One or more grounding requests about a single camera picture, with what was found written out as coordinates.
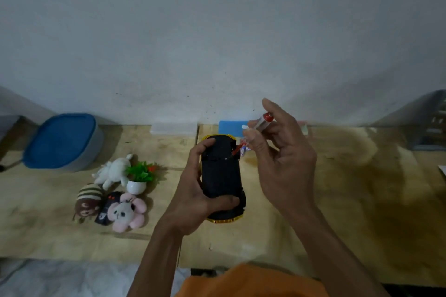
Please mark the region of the person's right hand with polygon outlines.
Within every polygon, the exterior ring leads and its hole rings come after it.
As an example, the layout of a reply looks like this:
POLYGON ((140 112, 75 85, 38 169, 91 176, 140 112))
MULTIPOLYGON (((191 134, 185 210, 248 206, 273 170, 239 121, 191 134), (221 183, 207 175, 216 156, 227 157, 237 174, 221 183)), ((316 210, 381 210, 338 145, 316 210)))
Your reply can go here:
POLYGON ((292 206, 315 206, 314 176, 317 155, 296 119, 278 104, 262 100, 275 121, 261 133, 276 149, 274 167, 259 170, 260 186, 270 203, 286 218, 292 206))

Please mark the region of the person's left hand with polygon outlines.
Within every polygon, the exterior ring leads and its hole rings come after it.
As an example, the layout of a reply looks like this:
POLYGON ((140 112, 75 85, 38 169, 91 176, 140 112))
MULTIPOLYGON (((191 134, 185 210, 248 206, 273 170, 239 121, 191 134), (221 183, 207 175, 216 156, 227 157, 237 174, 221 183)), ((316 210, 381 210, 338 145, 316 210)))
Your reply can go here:
POLYGON ((214 138, 205 139, 190 150, 177 189, 163 215, 170 216, 175 221, 175 225, 183 236, 197 230, 209 216, 206 214, 207 196, 204 195, 199 182, 199 165, 202 153, 214 142, 214 138))

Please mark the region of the red capped clear screwdriver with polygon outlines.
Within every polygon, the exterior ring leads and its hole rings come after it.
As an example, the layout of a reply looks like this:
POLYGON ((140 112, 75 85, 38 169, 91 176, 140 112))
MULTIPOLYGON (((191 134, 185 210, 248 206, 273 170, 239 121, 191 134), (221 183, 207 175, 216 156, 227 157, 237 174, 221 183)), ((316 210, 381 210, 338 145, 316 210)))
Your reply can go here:
MULTIPOLYGON (((274 116, 272 113, 267 112, 257 121, 256 125, 252 127, 253 130, 262 132, 274 121, 274 116)), ((238 152, 240 152, 244 147, 249 144, 246 138, 242 138, 237 147, 232 151, 231 156, 235 157, 238 152)))

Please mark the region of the black and yellow toy car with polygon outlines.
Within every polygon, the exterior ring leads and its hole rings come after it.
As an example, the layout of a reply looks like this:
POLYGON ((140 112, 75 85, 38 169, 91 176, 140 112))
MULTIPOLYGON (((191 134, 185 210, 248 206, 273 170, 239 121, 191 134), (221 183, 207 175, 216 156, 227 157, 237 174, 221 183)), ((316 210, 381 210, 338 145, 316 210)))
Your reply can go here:
POLYGON ((246 195, 242 187, 240 171, 240 149, 236 138, 226 134, 207 135, 215 142, 201 157, 202 190, 205 196, 217 198, 232 195, 239 198, 237 207, 210 214, 212 223, 231 223, 240 219, 246 207, 246 195))

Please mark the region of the person's left forearm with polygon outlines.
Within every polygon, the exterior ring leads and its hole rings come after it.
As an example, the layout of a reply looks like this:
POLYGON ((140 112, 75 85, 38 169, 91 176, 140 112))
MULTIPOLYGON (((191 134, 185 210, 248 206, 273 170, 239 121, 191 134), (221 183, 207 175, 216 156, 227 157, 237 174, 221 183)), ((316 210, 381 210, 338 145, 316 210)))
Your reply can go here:
POLYGON ((182 238, 170 216, 159 220, 126 297, 170 297, 182 238))

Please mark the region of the person's right forearm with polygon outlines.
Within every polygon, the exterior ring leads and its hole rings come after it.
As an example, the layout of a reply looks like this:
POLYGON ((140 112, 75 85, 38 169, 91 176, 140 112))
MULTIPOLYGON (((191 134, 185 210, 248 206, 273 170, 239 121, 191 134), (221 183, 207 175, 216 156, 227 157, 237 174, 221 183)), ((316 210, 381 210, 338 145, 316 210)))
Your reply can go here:
POLYGON ((292 206, 286 218, 330 297, 391 297, 312 205, 292 206))

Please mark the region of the orange shirt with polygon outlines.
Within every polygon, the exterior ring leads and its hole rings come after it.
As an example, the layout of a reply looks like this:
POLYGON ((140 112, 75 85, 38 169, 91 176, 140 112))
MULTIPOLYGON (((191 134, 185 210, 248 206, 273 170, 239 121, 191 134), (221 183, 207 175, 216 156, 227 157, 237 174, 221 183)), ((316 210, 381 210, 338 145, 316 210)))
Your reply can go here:
POLYGON ((329 297, 329 294, 317 280, 240 264, 216 277, 190 276, 174 297, 329 297))

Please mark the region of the small green potted plant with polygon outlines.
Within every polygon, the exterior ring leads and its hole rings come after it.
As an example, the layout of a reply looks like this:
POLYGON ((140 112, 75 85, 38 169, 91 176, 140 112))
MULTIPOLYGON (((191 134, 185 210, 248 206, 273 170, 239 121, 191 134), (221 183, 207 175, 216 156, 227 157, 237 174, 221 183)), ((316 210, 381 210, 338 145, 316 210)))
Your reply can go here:
POLYGON ((155 163, 138 162, 126 168, 126 176, 129 181, 126 184, 126 191, 133 195, 140 195, 147 189, 147 183, 152 182, 158 165, 155 163))

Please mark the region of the pink panda plush toy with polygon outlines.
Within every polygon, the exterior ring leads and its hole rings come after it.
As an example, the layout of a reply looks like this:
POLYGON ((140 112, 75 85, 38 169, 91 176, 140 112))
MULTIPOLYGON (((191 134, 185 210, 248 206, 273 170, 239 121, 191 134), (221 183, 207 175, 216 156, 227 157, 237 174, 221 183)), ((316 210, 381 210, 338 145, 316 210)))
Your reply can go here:
POLYGON ((146 211, 147 204, 143 199, 126 192, 121 194, 119 202, 110 205, 107 217, 112 222, 114 232, 124 233, 128 229, 141 228, 146 211))

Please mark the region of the white plush toy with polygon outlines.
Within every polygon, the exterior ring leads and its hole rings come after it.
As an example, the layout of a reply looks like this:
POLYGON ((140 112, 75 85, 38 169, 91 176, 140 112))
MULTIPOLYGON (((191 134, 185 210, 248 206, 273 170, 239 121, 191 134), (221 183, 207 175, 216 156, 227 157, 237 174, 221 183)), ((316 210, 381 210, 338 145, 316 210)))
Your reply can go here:
POLYGON ((120 183, 126 189, 129 178, 127 177, 127 168, 131 166, 133 154, 130 153, 124 158, 117 158, 114 161, 108 161, 102 165, 101 169, 92 174, 93 184, 101 186, 103 190, 108 191, 115 183, 120 183))

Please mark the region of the black remote control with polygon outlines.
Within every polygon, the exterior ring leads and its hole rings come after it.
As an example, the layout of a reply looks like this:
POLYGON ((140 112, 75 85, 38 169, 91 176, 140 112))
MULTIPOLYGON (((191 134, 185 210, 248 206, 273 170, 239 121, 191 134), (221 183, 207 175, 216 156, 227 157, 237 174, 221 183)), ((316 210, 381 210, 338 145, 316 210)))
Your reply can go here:
POLYGON ((120 202, 120 196, 123 193, 124 192, 122 191, 113 191, 105 195, 102 208, 94 221, 96 224, 101 226, 108 226, 111 223, 108 218, 108 210, 112 204, 120 202))

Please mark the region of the brown striped plush toy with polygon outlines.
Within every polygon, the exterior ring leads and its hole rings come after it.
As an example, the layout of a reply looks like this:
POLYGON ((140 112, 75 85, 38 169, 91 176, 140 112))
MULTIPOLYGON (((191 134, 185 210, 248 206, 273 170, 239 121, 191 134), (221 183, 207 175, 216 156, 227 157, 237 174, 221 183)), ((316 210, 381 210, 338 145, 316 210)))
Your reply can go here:
POLYGON ((104 197, 104 190, 99 184, 88 183, 81 187, 72 221, 82 223, 87 217, 97 216, 103 207, 104 197))

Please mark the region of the grey cloth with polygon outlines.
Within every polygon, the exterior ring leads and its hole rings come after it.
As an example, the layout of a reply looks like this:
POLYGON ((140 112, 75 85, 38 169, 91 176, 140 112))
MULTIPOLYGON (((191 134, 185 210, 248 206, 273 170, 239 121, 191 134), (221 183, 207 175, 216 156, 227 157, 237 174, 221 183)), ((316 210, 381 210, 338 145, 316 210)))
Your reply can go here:
POLYGON ((0 260, 0 297, 125 297, 138 264, 0 260))

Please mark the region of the blue lidded grey container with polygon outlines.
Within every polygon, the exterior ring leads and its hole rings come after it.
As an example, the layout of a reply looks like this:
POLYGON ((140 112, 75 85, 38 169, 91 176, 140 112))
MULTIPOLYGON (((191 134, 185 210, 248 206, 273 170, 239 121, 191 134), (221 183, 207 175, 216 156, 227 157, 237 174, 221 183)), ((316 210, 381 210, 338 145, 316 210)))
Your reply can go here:
POLYGON ((103 131, 93 115, 59 114, 37 129, 22 162, 29 169, 78 172, 93 163, 103 142, 103 131))

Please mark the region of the grey metal rack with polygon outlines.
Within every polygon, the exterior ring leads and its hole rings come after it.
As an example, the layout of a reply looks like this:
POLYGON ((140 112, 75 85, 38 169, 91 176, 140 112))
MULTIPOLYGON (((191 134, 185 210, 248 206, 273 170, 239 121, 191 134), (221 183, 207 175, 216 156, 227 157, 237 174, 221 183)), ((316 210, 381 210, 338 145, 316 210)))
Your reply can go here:
POLYGON ((417 119, 413 135, 407 138, 408 149, 446 152, 446 89, 430 94, 417 119))

